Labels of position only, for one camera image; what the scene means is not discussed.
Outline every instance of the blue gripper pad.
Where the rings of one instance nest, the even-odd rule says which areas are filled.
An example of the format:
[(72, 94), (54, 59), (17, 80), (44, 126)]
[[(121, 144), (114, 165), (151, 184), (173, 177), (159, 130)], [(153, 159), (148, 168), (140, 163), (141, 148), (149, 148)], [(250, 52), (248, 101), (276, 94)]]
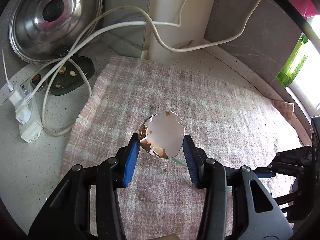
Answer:
[(183, 138), (182, 150), (187, 162), (191, 182), (195, 184), (196, 187), (198, 187), (199, 169), (194, 155), (194, 151), (196, 151), (196, 146), (194, 145), (191, 136), (188, 134), (185, 135)]
[(139, 151), (140, 151), (140, 144), (138, 143), (138, 141), (134, 141), (124, 166), (124, 177), (123, 177), (122, 183), (123, 183), (123, 186), (125, 187), (127, 187), (132, 180), (134, 168), (136, 167), (137, 158), (139, 155)]

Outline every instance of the silver bolt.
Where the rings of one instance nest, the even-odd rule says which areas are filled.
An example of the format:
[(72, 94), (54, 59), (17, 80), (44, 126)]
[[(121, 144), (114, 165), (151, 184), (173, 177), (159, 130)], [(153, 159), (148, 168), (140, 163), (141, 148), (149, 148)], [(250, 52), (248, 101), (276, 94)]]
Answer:
[(208, 164), (215, 164), (215, 163), (216, 163), (216, 160), (213, 159), (213, 158), (207, 158), (207, 159), (205, 160), (205, 162), (208, 163)]
[(249, 172), (249, 171), (251, 171), (251, 169), (250, 169), (248, 166), (242, 166), (242, 167), (241, 167), (241, 170), (244, 171), (244, 172)]
[(110, 164), (116, 164), (118, 161), (118, 159), (116, 157), (111, 157), (108, 159), (108, 163)]
[(81, 165), (80, 165), (80, 164), (73, 165), (72, 170), (73, 170), (73, 171), (79, 171), (79, 170), (81, 170)]

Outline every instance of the plaid cloth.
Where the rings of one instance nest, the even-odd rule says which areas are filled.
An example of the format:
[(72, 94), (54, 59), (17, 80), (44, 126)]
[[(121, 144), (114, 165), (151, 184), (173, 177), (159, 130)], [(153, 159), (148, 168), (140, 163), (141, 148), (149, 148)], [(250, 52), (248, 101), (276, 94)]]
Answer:
[[(117, 56), (76, 120), (61, 176), (76, 163), (89, 167), (114, 156), (146, 118), (165, 110), (176, 112), (196, 146), (225, 166), (265, 167), (276, 152), (300, 147), (295, 130), (265, 97), (175, 66)], [(176, 159), (185, 164), (182, 150)], [(292, 179), (277, 175), (263, 182), (276, 197), (289, 192)], [(118, 197), (128, 239), (172, 233), (196, 238), (205, 190), (191, 184), (188, 170), (177, 161), (141, 149), (132, 182), (118, 190)], [(228, 192), (226, 234), (231, 232), (231, 200)], [(90, 210), (95, 234), (94, 197)]]

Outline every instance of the ridged blue pad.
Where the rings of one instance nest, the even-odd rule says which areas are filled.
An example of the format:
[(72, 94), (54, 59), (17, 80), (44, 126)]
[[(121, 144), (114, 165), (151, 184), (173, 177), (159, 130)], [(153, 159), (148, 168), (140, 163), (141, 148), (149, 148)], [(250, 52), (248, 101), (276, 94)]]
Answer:
[(135, 141), (131, 147), (131, 151), (129, 153), (127, 162), (124, 166), (124, 177), (123, 177), (122, 183), (125, 187), (127, 187), (132, 180), (139, 151), (140, 151), (140, 145), (138, 141)]
[(196, 160), (194, 159), (194, 156), (192, 153), (192, 148), (190, 147), (186, 136), (183, 139), (182, 150), (187, 162), (191, 182), (195, 184), (196, 187), (198, 187), (199, 186), (199, 170), (196, 165)]

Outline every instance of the power cord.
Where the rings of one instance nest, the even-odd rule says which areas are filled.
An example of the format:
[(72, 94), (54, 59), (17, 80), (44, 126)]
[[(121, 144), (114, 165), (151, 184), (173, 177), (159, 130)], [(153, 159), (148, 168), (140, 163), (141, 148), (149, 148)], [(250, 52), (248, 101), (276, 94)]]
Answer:
[[(62, 131), (59, 132), (55, 132), (55, 131), (51, 131), (48, 128), (46, 128), (45, 126), (45, 120), (44, 120), (44, 113), (45, 113), (45, 105), (46, 105), (46, 101), (47, 101), (47, 97), (49, 94), (49, 90), (50, 87), (52, 85), (52, 82), (54, 80), (54, 78), (56, 77), (56, 75), (58, 74), (60, 68), (62, 68), (62, 66), (65, 64), (65, 62), (68, 60), (70, 61), (76, 68), (77, 70), (80, 72), (81, 77), (83, 78), (84, 82), (87, 84), (88, 89), (89, 89), (89, 94), (91, 96), (92, 91), (91, 91), (91, 87), (90, 84), (86, 78), (86, 76), (84, 75), (83, 71), (81, 70), (81, 68), (73, 61), (70, 59), (70, 57), (72, 55), (74, 55), (77, 51), (79, 51), (82, 47), (84, 47), (88, 42), (90, 42), (91, 40), (93, 40), (95, 37), (97, 37), (98, 35), (100, 35), (101, 33), (116, 29), (116, 28), (121, 28), (121, 27), (125, 27), (125, 26), (137, 26), (137, 25), (146, 25), (149, 24), (151, 27), (151, 30), (156, 38), (156, 40), (158, 41), (158, 43), (165, 49), (172, 51), (172, 52), (187, 52), (187, 51), (193, 51), (196, 49), (203, 49), (203, 48), (207, 48), (207, 47), (211, 47), (211, 46), (215, 46), (215, 45), (219, 45), (219, 44), (223, 44), (229, 41), (232, 41), (236, 38), (238, 38), (244, 31), (245, 26), (250, 18), (250, 16), (252, 15), (252, 13), (254, 12), (254, 10), (257, 8), (257, 6), (259, 5), (261, 0), (257, 0), (257, 2), (255, 3), (255, 5), (253, 6), (253, 8), (251, 9), (251, 11), (249, 12), (249, 14), (247, 15), (247, 17), (245, 18), (244, 24), (242, 25), (241, 30), (234, 36), (228, 38), (228, 39), (224, 39), (222, 41), (216, 41), (216, 42), (212, 42), (209, 44), (203, 44), (203, 45), (198, 45), (198, 46), (194, 46), (194, 47), (189, 47), (189, 48), (181, 48), (181, 49), (176, 49), (176, 48), (172, 48), (168, 45), (166, 45), (160, 38), (159, 33), (156, 29), (156, 25), (167, 25), (167, 26), (173, 26), (173, 27), (180, 27), (181, 26), (181, 14), (182, 14), (182, 10), (183, 7), (185, 5), (185, 3), (187, 2), (187, 0), (184, 0), (184, 2), (182, 3), (182, 6), (180, 8), (179, 14), (178, 14), (178, 23), (168, 23), (168, 22), (156, 22), (156, 21), (152, 21), (152, 19), (150, 18), (150, 16), (141, 8), (135, 7), (135, 6), (130, 6), (130, 5), (126, 5), (126, 6), (118, 6), (115, 8), (112, 8), (108, 11), (106, 11), (105, 13), (101, 14), (99, 17), (95, 18), (91, 23), (89, 23), (89, 25), (81, 32), (81, 34), (78, 36), (78, 38), (76, 39), (76, 41), (74, 42), (74, 44), (72, 45), (70, 52), (64, 57), (64, 58), (59, 58), (59, 59), (55, 59), (50, 61), (49, 63), (45, 64), (44, 66), (42, 66), (36, 73), (38, 73), (39, 71), (41, 71), (42, 69), (44, 69), (45, 67), (47, 67), (48, 65), (60, 61), (59, 63), (57, 63), (57, 65), (55, 65), (50, 71), (48, 71), (48, 73), (42, 78), (42, 80), (38, 83), (38, 85), (35, 87), (34, 91), (32, 93), (30, 93), (29, 95), (27, 95), (25, 97), (25, 100), (23, 101), (23, 103), (21, 104), (20, 107), (26, 106), (28, 105), (28, 103), (32, 100), (33, 96), (35, 95), (35, 93), (37, 92), (37, 90), (40, 88), (40, 86), (42, 85), (42, 83), (53, 73), (53, 77), (51, 78), (49, 84), (48, 84), (48, 88), (46, 90), (46, 94), (44, 97), (44, 102), (43, 102), (43, 107), (42, 107), (42, 123), (43, 123), (43, 127), (46, 133), (52, 135), (52, 136), (60, 136), (63, 135), (65, 133), (67, 133), (68, 131), (70, 131), (72, 129), (72, 125), (68, 126), (67, 128), (65, 128)], [(120, 10), (120, 9), (131, 9), (131, 10), (135, 10), (140, 12), (146, 19), (147, 22), (145, 21), (135, 21), (135, 22), (123, 22), (123, 23), (117, 23), (117, 24), (113, 24), (107, 27), (104, 27), (100, 30), (97, 30), (96, 32), (94, 32), (93, 34), (91, 34), (89, 37), (87, 37), (84, 41), (82, 41), (78, 46), (76, 46), (78, 44), (78, 42), (80, 41), (81, 37), (85, 34), (85, 32), (97, 21), (99, 21), (100, 19), (102, 19), (103, 17), (105, 17), (106, 15)]]

